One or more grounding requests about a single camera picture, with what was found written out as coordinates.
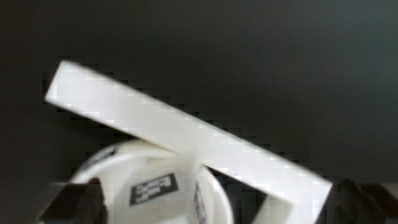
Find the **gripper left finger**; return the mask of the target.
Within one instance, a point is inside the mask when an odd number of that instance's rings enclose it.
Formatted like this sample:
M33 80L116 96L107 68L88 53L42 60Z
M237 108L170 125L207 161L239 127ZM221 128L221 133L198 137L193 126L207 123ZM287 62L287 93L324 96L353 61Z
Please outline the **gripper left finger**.
M98 178L63 186L38 224L107 224L106 194Z

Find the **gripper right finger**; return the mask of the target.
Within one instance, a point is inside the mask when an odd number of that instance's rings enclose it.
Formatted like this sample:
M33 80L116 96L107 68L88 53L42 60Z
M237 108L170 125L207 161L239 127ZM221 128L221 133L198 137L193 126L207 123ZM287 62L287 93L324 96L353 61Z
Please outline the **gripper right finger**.
M324 224L398 224L398 182L335 185Z

